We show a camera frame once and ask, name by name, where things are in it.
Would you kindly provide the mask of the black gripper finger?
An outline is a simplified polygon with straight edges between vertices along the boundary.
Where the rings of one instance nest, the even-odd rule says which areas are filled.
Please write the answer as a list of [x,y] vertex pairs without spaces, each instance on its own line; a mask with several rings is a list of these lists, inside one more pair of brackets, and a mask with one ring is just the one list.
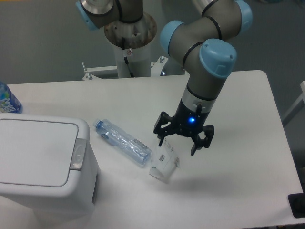
[[160,140],[158,146],[163,144],[164,138],[173,134],[172,127],[173,117],[169,116],[166,112],[162,111],[154,125],[153,133],[157,134]]
[[[199,134],[204,132],[205,138],[201,139]],[[214,126],[207,125],[202,126],[201,129],[198,129],[196,132],[191,134],[191,139],[193,140],[193,146],[191,149],[191,155],[193,156],[196,150],[200,150],[203,147],[209,148],[214,136]]]

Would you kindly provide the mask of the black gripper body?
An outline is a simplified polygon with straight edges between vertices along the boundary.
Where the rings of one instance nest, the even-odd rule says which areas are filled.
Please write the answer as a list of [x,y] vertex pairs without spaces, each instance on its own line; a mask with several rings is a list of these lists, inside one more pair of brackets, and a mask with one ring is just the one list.
[[194,106],[194,110],[189,109],[181,100],[175,115],[173,116],[173,130],[176,134],[192,137],[201,132],[212,132],[212,125],[204,126],[209,112],[204,111],[202,102]]

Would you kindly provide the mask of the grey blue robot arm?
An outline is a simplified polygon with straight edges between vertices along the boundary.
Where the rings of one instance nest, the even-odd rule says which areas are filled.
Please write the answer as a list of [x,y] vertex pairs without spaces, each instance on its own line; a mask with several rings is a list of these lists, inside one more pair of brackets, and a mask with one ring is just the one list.
[[[191,154],[208,148],[214,136],[214,127],[204,123],[237,58],[227,40],[253,22],[251,8],[242,0],[203,0],[201,5],[200,19],[190,24],[171,21],[161,31],[162,48],[190,77],[175,115],[162,112],[153,130],[160,141],[174,134],[191,138]],[[117,51],[119,77],[151,74],[147,46],[157,26],[141,0],[79,0],[76,7],[90,30],[104,29]]]

